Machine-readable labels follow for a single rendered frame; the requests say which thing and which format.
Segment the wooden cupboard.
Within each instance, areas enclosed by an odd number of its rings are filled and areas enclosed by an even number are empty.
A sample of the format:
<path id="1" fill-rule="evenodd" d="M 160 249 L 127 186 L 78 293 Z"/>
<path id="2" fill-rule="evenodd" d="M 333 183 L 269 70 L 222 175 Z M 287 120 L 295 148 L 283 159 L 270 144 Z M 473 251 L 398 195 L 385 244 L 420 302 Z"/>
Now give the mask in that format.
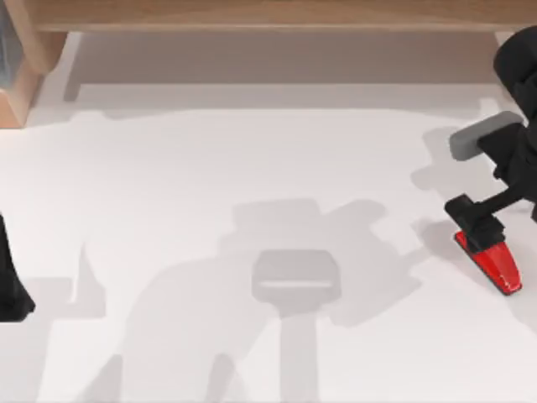
<path id="1" fill-rule="evenodd" d="M 24 126 L 41 76 L 70 32 L 440 30 L 506 32 L 537 23 L 537 0 L 0 0 L 23 49 L 0 85 L 0 128 Z"/>

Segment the red stapler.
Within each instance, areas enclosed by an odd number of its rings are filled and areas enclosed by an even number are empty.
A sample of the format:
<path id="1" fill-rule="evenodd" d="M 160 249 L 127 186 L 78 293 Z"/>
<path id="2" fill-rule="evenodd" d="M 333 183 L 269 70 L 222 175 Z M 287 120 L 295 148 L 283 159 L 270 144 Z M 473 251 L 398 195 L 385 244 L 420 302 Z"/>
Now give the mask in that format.
<path id="1" fill-rule="evenodd" d="M 454 240 L 503 295 L 511 296 L 523 288 L 519 268 L 504 241 L 496 243 L 488 249 L 472 252 L 470 243 L 463 231 L 456 232 Z"/>

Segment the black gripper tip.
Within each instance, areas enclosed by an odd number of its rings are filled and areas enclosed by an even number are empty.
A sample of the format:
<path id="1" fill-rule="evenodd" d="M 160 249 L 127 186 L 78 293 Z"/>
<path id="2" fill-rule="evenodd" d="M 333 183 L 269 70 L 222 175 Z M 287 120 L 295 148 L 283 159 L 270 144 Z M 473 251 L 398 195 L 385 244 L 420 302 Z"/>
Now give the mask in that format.
<path id="1" fill-rule="evenodd" d="M 0 323 L 22 322 L 35 307 L 13 264 L 5 222 L 0 214 Z"/>

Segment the grey blue panel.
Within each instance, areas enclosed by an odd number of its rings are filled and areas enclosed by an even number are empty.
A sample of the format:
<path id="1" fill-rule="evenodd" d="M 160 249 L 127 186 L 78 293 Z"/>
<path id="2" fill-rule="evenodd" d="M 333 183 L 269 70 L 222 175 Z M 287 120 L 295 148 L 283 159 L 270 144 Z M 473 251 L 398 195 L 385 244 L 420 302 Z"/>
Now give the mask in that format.
<path id="1" fill-rule="evenodd" d="M 22 59 L 22 45 L 5 3 L 0 0 L 0 88 L 14 83 Z"/>

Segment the pale grey rounded box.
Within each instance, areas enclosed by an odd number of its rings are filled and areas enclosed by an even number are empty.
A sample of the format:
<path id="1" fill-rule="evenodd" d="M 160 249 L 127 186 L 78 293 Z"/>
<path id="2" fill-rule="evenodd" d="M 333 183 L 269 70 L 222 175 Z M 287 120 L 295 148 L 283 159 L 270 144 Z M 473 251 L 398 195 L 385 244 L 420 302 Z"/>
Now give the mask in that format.
<path id="1" fill-rule="evenodd" d="M 482 153 L 477 142 L 480 138 L 492 134 L 511 124 L 521 124 L 523 118 L 517 113 L 503 111 L 485 118 L 470 126 L 457 130 L 449 138 L 451 157 L 457 161 L 466 161 Z"/>

